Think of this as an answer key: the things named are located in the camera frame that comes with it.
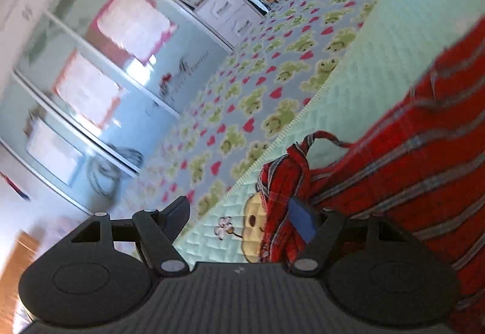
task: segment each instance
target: white drawer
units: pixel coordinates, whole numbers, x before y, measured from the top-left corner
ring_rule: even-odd
[[[253,27],[259,25],[261,18],[261,14],[252,6],[244,4],[218,31],[231,45],[236,46]]]
[[[244,0],[205,0],[196,9],[196,14],[208,25],[217,29],[246,2]]]

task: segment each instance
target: mattress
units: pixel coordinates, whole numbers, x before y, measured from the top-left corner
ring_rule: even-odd
[[[357,140],[484,12],[485,0],[380,0],[310,103],[216,206],[175,242],[184,259],[191,265],[247,262],[237,234],[242,233],[244,205],[255,192],[263,163],[285,154],[289,145],[316,130]],[[310,167],[324,167],[344,153],[345,149],[318,140],[308,155]]]

